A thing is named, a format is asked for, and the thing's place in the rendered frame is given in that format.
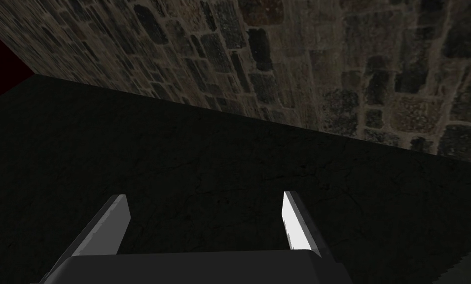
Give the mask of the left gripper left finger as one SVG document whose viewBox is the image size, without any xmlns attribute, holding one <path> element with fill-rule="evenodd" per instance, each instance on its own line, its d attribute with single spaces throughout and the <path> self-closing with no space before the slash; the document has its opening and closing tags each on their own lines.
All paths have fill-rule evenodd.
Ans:
<svg viewBox="0 0 471 284">
<path fill-rule="evenodd" d="M 112 196 L 76 238 L 70 256 L 115 255 L 130 220 L 127 196 Z"/>
</svg>

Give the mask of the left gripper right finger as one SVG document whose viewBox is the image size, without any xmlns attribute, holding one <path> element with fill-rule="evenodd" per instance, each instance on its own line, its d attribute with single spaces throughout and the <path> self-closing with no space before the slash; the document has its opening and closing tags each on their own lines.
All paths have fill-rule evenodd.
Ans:
<svg viewBox="0 0 471 284">
<path fill-rule="evenodd" d="M 283 193 L 281 216 L 290 249 L 307 249 L 324 259 L 332 253 L 296 191 Z"/>
</svg>

